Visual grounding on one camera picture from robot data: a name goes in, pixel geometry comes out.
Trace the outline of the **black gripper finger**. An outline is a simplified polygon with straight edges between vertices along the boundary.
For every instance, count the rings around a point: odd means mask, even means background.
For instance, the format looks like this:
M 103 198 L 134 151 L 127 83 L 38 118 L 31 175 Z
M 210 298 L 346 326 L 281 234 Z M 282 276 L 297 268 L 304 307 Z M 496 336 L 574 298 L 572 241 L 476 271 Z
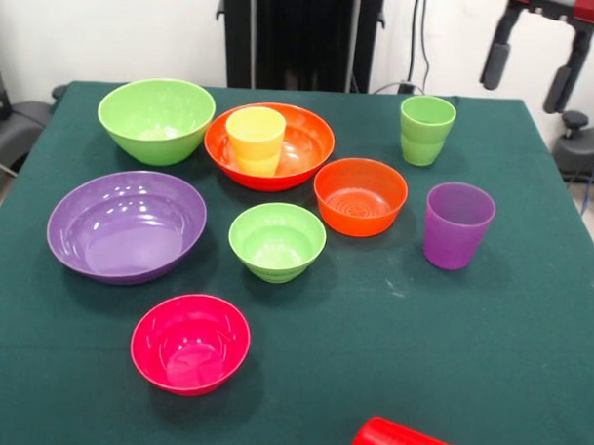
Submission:
M 557 69 L 544 101 L 544 111 L 549 114 L 565 110 L 591 46 L 594 23 L 571 22 L 571 26 L 575 32 L 569 58 Z
M 508 3 L 497 24 L 480 78 L 480 83 L 489 91 L 499 86 L 511 50 L 509 37 L 522 11 L 522 4 Z

